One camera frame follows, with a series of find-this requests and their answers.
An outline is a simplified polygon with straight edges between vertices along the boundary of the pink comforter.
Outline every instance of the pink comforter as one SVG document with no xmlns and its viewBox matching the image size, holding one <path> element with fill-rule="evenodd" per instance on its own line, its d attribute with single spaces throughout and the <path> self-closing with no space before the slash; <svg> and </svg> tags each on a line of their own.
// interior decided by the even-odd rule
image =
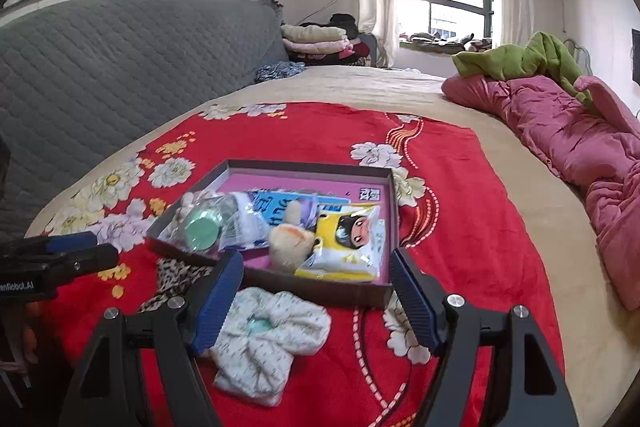
<svg viewBox="0 0 640 427">
<path fill-rule="evenodd" d="M 442 90 L 501 118 L 553 174 L 580 188 L 607 272 L 632 310 L 640 307 L 640 122 L 599 78 L 582 76 L 575 87 L 589 89 L 603 118 L 546 76 L 456 75 Z"/>
</svg>

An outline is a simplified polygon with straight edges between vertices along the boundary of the quilted headboard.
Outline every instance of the quilted headboard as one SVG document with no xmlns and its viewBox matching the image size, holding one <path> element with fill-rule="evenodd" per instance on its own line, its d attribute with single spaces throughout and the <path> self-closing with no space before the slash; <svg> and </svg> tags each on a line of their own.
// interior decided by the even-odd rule
<svg viewBox="0 0 640 427">
<path fill-rule="evenodd" d="M 0 241 L 102 160 L 287 60 L 273 0 L 69 0 L 0 26 Z"/>
</svg>

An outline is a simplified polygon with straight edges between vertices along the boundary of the cardboard box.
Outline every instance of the cardboard box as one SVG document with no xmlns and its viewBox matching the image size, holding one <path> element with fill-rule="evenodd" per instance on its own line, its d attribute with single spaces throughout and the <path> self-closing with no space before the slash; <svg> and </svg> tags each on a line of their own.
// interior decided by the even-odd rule
<svg viewBox="0 0 640 427">
<path fill-rule="evenodd" d="M 228 160 L 211 170 L 204 178 L 188 188 L 188 191 L 196 192 L 207 187 L 220 192 L 254 188 L 280 188 L 295 192 L 316 190 L 324 194 L 350 198 L 352 203 L 379 203 L 380 217 L 385 219 L 386 228 L 383 269 L 379 280 L 335 282 L 297 277 L 270 269 L 268 258 L 265 259 L 264 253 L 256 255 L 252 254 L 254 251 L 247 251 L 244 252 L 242 285 L 258 286 L 272 293 L 289 291 L 322 306 L 382 309 L 388 303 L 392 293 L 392 287 L 388 282 L 388 257 L 390 252 L 399 246 L 398 206 L 391 169 L 318 163 Z M 147 237 L 151 247 L 161 255 L 180 259 L 188 264 L 213 266 L 216 263 L 214 259 L 185 253 L 165 241 L 168 237 L 166 228 L 174 218 L 178 207 L 180 207 L 179 200 L 166 209 L 148 229 Z"/>
</svg>

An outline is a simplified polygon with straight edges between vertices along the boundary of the metal bolt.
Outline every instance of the metal bolt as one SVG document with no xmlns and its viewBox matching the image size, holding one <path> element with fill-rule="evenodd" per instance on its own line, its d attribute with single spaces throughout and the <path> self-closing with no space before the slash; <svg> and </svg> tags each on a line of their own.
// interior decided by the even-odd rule
<svg viewBox="0 0 640 427">
<path fill-rule="evenodd" d="M 457 293 L 452 293 L 447 297 L 447 302 L 454 308 L 462 308 L 465 305 L 465 298 Z"/>
<path fill-rule="evenodd" d="M 521 319 L 529 317 L 529 310 L 527 310 L 522 304 L 518 304 L 513 307 L 513 313 Z"/>
<path fill-rule="evenodd" d="M 179 310 L 180 308 L 182 308 L 184 306 L 184 299 L 180 296 L 177 297 L 171 297 L 168 301 L 167 301 L 167 306 L 169 306 L 169 308 L 171 308 L 172 310 Z"/>
<path fill-rule="evenodd" d="M 117 308 L 107 308 L 105 309 L 104 313 L 102 314 L 102 316 L 107 319 L 108 321 L 113 320 L 114 318 L 116 318 L 118 316 L 118 314 L 120 314 L 120 310 Z"/>
</svg>

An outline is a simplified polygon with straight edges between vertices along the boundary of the qr code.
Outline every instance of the qr code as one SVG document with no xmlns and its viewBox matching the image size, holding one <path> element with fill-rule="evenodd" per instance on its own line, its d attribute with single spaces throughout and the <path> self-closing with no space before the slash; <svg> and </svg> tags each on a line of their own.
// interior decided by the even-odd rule
<svg viewBox="0 0 640 427">
<path fill-rule="evenodd" d="M 360 201 L 380 201 L 379 188 L 361 188 Z"/>
</svg>

